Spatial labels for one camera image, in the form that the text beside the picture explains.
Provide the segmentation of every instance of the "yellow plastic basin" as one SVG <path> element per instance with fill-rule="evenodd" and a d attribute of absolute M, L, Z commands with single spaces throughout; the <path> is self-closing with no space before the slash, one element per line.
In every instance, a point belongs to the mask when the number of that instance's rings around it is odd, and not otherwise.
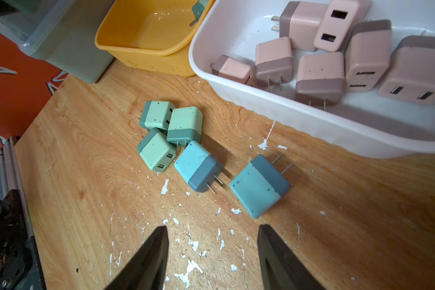
<path fill-rule="evenodd" d="M 98 28 L 95 45 L 127 66 L 183 77 L 195 75 L 188 60 L 191 39 L 200 20 L 192 6 L 197 0 L 116 0 Z"/>

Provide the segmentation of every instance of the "white plastic tub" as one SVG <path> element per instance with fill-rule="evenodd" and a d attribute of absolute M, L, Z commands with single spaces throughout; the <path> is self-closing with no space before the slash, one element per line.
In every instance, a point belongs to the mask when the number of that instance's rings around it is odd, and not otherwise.
<path fill-rule="evenodd" d="M 328 3 L 328 0 L 312 1 Z M 211 74 L 210 64 L 221 54 L 254 66 L 258 43 L 278 38 L 272 15 L 280 15 L 287 0 L 216 0 L 192 40 L 189 60 L 198 76 L 216 93 L 284 125 L 339 145 L 355 154 L 394 158 L 416 152 L 435 153 L 435 105 L 423 107 L 368 93 L 346 95 L 326 111 L 294 101 L 296 77 L 271 92 Z M 366 20 L 390 19 L 392 49 L 408 35 L 435 35 L 435 0 L 372 0 Z M 294 51 L 298 59 L 310 52 Z"/>

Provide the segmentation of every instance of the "black machine part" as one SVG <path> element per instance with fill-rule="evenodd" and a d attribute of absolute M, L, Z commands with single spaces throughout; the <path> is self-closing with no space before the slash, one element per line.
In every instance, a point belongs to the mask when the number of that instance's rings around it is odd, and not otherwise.
<path fill-rule="evenodd" d="M 259 264 L 265 290 L 325 290 L 270 225 L 260 225 Z"/>
<path fill-rule="evenodd" d="M 161 290 L 168 248 L 159 226 L 105 290 Z M 265 290 L 325 290 L 270 225 L 259 226 L 258 252 Z"/>
<path fill-rule="evenodd" d="M 157 227 L 105 290 L 160 290 L 166 275 L 167 228 Z"/>
<path fill-rule="evenodd" d="M 0 200 L 0 289 L 46 289 L 35 238 L 28 237 L 16 189 Z"/>

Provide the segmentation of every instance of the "wooden table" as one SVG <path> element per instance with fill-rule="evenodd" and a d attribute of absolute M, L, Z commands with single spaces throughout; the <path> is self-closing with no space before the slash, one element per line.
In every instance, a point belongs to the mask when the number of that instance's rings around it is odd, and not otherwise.
<path fill-rule="evenodd" d="M 202 144 L 225 166 L 217 194 L 192 191 L 173 166 L 148 170 L 136 150 L 148 100 L 203 112 Z M 69 76 L 16 153 L 48 289 L 102 289 L 164 223 L 166 289 L 185 288 L 174 274 L 188 260 L 203 270 L 188 275 L 190 289 L 262 289 L 256 238 L 266 223 L 326 289 L 435 289 L 435 155 L 356 156 L 225 102 L 198 77 L 118 61 L 98 84 Z M 228 184 L 257 154 L 280 153 L 278 169 L 295 164 L 292 189 L 254 220 Z"/>

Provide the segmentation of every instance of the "clear plastic container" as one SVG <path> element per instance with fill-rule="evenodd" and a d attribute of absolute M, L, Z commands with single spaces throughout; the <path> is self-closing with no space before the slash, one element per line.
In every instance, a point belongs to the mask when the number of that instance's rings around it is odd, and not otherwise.
<path fill-rule="evenodd" d="M 424 107 L 384 98 L 374 89 L 347 94 L 337 106 L 323 111 L 294 101 L 296 76 L 282 90 L 273 86 L 267 92 L 211 74 L 210 64 L 221 54 L 254 66 L 256 45 L 279 37 L 279 32 L 271 30 L 271 17 L 280 15 L 288 2 L 216 0 L 192 40 L 192 69 L 224 100 L 355 154 L 393 158 L 416 152 L 435 153 L 435 105 Z M 394 49 L 408 35 L 435 36 L 435 0 L 372 0 L 365 19 L 391 20 Z M 301 56 L 310 54 L 293 53 L 295 67 Z"/>
<path fill-rule="evenodd" d="M 113 60 L 94 44 L 114 0 L 45 0 L 33 15 L 0 17 L 0 33 L 30 57 L 94 83 Z"/>

